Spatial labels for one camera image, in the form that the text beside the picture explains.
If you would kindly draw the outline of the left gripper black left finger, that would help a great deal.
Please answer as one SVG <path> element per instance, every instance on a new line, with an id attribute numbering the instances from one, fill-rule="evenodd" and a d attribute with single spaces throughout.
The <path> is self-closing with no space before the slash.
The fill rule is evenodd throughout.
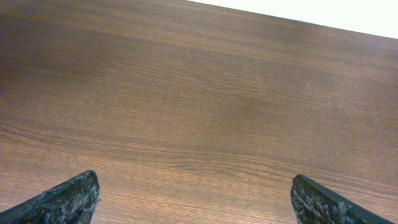
<path id="1" fill-rule="evenodd" d="M 97 175 L 87 170 L 1 212 L 1 223 L 90 224 L 99 201 Z"/>

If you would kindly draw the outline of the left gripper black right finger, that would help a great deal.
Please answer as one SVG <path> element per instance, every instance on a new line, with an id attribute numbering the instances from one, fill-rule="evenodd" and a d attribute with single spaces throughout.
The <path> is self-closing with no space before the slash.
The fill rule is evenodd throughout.
<path id="1" fill-rule="evenodd" d="M 293 178 L 290 201 L 301 224 L 393 224 L 302 174 Z"/>

